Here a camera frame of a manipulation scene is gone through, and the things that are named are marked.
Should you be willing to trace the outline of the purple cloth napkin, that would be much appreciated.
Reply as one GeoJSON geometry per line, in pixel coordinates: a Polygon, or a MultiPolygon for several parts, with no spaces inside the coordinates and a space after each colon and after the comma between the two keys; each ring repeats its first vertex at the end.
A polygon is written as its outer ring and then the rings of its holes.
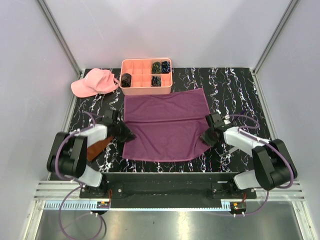
{"type": "Polygon", "coordinates": [[[210,147],[200,136],[209,128],[210,109],[203,88],[163,95],[127,95],[124,122],[136,138],[122,157],[146,162],[190,161],[210,147]]]}

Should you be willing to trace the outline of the brown cloth napkin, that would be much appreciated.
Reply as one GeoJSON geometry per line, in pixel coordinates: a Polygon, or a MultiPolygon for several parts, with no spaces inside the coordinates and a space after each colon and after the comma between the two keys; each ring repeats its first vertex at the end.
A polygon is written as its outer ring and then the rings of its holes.
{"type": "Polygon", "coordinates": [[[104,140],[100,140],[90,147],[87,148],[86,159],[89,162],[92,162],[99,154],[101,154],[109,143],[113,140],[113,137],[110,136],[104,140]]]}

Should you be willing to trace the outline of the pink baseball cap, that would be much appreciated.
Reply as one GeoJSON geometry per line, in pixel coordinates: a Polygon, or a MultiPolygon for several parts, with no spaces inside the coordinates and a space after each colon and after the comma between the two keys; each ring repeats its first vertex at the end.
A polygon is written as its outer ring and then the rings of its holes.
{"type": "Polygon", "coordinates": [[[87,98],[109,94],[118,87],[119,81],[110,70],[93,68],[84,78],[71,84],[71,91],[78,98],[87,98]]]}

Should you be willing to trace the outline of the pink divided organizer box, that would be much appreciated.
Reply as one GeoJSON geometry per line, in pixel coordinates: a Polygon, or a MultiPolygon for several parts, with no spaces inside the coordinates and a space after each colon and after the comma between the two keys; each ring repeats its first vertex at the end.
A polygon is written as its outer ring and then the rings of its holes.
{"type": "Polygon", "coordinates": [[[173,85],[172,61],[169,58],[125,59],[121,63],[120,89],[124,95],[166,95],[173,85]],[[124,73],[132,76],[131,87],[121,87],[124,73]]]}

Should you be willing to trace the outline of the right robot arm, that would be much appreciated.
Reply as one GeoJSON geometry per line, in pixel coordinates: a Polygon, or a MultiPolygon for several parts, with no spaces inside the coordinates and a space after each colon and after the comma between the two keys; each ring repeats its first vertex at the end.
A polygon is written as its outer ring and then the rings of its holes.
{"type": "Polygon", "coordinates": [[[245,190],[262,188],[270,191],[275,188],[288,189],[298,176],[291,155],[280,139],[264,139],[248,132],[259,129],[260,125],[235,126],[233,118],[241,114],[222,117],[219,113],[211,113],[205,117],[208,129],[200,136],[202,142],[214,147],[218,142],[233,146],[249,155],[253,160],[253,170],[236,174],[223,189],[232,198],[239,198],[245,190]]]}

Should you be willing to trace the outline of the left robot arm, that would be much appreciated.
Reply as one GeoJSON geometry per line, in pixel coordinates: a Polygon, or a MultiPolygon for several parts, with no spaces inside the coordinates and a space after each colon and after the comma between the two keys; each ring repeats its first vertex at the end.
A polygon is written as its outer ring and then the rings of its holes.
{"type": "Polygon", "coordinates": [[[107,177],[87,164],[88,149],[109,138],[120,143],[134,140],[136,135],[121,119],[118,110],[106,110],[100,116],[85,111],[91,125],[72,132],[58,132],[54,138],[46,168],[58,178],[77,182],[82,189],[88,188],[97,198],[111,191],[107,177]]]}

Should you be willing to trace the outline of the silver knife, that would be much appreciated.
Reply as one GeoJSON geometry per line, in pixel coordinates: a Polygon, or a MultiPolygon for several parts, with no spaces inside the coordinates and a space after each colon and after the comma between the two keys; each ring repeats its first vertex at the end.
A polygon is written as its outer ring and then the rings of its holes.
{"type": "Polygon", "coordinates": [[[226,152],[220,154],[219,156],[220,156],[220,157],[224,157],[224,156],[227,156],[227,155],[229,155],[229,154],[232,154],[233,152],[235,152],[235,151],[237,151],[237,150],[238,150],[237,147],[232,147],[232,148],[230,148],[229,150],[227,150],[226,152]]]}

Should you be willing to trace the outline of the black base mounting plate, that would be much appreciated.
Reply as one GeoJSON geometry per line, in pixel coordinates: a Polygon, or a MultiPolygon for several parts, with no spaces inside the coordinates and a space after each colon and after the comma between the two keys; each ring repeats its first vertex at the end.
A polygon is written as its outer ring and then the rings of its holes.
{"type": "Polygon", "coordinates": [[[111,197],[111,209],[169,210],[224,209],[223,200],[255,200],[253,187],[232,190],[235,173],[105,173],[103,183],[111,193],[93,187],[80,190],[81,199],[111,197]]]}

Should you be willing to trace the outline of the dark rolled sock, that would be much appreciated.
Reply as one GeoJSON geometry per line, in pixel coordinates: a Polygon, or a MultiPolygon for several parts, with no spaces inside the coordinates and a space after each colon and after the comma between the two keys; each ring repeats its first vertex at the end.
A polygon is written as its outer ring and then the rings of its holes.
{"type": "Polygon", "coordinates": [[[130,88],[132,83],[132,75],[129,73],[124,73],[121,76],[120,85],[122,88],[130,88]]]}

